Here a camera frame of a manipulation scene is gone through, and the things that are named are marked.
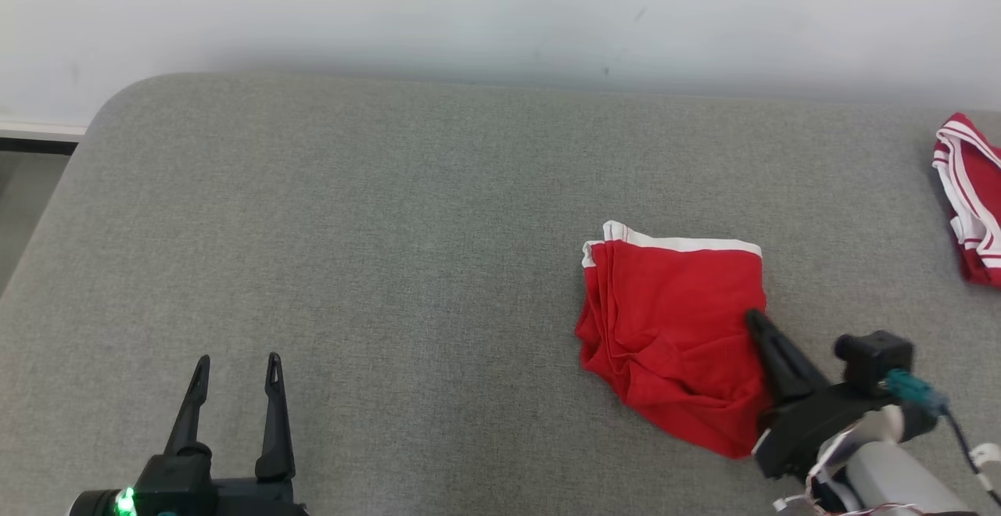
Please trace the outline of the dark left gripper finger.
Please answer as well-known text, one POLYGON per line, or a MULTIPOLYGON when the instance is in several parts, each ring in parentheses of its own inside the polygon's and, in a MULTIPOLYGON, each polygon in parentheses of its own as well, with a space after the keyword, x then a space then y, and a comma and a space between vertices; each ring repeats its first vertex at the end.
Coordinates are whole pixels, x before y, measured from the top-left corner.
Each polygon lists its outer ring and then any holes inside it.
POLYGON ((210 356, 202 355, 198 359, 166 442, 164 455, 178 455, 189 443, 197 441, 200 409, 207 400, 210 387, 210 356))
POLYGON ((264 391, 267 398, 266 420, 261 455, 255 462, 255 478, 261 483, 289 483, 296 477, 296 457, 279 353, 269 353, 264 391))

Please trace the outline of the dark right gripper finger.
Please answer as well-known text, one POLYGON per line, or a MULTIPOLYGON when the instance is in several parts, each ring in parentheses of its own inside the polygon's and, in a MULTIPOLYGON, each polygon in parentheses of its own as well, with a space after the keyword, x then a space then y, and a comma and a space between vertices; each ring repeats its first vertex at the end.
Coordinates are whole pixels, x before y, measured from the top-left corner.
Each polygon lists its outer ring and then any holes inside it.
POLYGON ((747 310, 744 321, 758 350, 775 407, 794 404, 829 387, 825 374, 762 310, 747 310))

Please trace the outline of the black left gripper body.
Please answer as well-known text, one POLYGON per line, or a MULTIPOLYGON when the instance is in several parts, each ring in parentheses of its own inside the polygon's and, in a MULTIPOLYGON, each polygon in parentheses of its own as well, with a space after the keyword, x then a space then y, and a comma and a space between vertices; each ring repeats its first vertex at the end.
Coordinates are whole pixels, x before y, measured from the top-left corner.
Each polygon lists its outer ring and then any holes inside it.
POLYGON ((307 515, 291 485, 223 479, 194 492, 154 491, 138 485, 80 493, 68 515, 307 515))

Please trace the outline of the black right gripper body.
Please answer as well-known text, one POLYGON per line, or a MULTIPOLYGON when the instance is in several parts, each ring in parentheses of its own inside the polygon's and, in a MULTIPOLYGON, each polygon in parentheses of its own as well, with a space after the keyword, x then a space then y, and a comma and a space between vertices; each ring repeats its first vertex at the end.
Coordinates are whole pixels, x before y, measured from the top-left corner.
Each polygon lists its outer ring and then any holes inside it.
POLYGON ((754 462, 765 479, 805 478, 821 446, 872 410, 894 403, 890 395, 871 397, 847 383, 829 385, 800 400, 763 410, 754 462))

